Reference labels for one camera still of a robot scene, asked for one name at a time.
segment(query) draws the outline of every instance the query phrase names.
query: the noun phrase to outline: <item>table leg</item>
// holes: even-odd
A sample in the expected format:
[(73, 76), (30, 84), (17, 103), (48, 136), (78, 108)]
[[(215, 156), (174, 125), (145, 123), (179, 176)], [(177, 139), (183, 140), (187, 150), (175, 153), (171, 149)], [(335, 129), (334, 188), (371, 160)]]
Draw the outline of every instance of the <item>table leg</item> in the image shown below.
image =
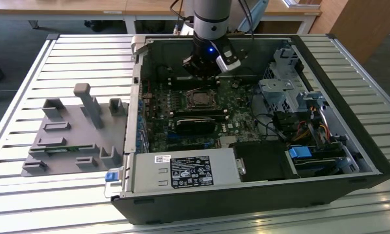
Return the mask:
[(317, 16), (306, 16), (305, 20), (301, 23), (298, 34), (309, 34), (313, 22), (315, 20)]
[(123, 16), (125, 27), (127, 30), (127, 34), (135, 34), (135, 16)]
[(29, 20), (28, 23), (30, 24), (32, 29), (38, 29), (37, 20)]

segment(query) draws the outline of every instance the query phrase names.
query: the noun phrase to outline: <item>wooden cabinet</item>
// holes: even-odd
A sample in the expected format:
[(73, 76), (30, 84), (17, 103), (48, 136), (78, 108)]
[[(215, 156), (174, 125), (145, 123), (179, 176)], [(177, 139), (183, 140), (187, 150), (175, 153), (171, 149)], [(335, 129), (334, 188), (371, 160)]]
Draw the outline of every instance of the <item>wooden cabinet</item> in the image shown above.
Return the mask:
[(365, 63), (390, 33), (390, 0), (322, 0), (310, 33), (331, 33)]

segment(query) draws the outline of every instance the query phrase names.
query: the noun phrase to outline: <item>aluminum slotted table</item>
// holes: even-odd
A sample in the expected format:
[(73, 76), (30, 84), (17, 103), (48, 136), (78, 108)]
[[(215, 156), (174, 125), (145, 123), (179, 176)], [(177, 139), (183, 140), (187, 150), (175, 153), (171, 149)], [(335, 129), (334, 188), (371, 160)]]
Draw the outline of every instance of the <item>aluminum slotted table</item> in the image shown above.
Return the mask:
[[(301, 36), (390, 160), (390, 98), (335, 39)], [(75, 83), (99, 103), (129, 100), (131, 35), (59, 35), (46, 40), (0, 122), (0, 233), (375, 233), (390, 231), (390, 180), (329, 205), (133, 226), (103, 196), (105, 172), (20, 177), (45, 98), (79, 104)], [(310, 76), (310, 84), (317, 85)]]

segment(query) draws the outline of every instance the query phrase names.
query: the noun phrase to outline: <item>green circuit board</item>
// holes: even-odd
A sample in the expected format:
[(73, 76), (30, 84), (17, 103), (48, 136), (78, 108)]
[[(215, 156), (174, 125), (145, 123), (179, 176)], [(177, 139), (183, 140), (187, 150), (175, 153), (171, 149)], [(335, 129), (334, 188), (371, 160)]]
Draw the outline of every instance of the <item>green circuit board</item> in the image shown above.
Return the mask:
[(230, 78), (221, 80), (217, 89), (197, 89), (198, 93), (205, 92), (213, 98), (209, 110), (226, 109), (226, 120), (217, 121), (210, 134), (179, 136), (174, 131), (175, 120), (170, 118), (170, 112), (187, 112), (191, 109), (189, 103), (202, 106), (210, 100), (205, 98), (206, 94), (189, 96), (190, 92), (193, 90), (173, 91), (159, 85), (146, 95), (150, 152), (221, 148), (219, 138), (225, 136), (235, 136), (238, 142), (261, 140), (250, 113), (251, 85), (238, 85)]

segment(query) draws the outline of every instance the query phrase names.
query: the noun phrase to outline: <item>wooden table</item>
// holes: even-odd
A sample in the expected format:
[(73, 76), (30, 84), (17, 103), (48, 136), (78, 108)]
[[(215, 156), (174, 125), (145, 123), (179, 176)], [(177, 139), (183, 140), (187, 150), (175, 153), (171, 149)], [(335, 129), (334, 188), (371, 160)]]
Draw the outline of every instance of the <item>wooden table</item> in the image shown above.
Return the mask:
[[(169, 11), (171, 0), (127, 0), (125, 7), (125, 24), (129, 34), (135, 34), (137, 20), (175, 20)], [(270, 0), (262, 21), (301, 21), (298, 34), (307, 34), (315, 17), (317, 9), (287, 8), (282, 0)]]
[(123, 20), (126, 0), (0, 0), (0, 20)]

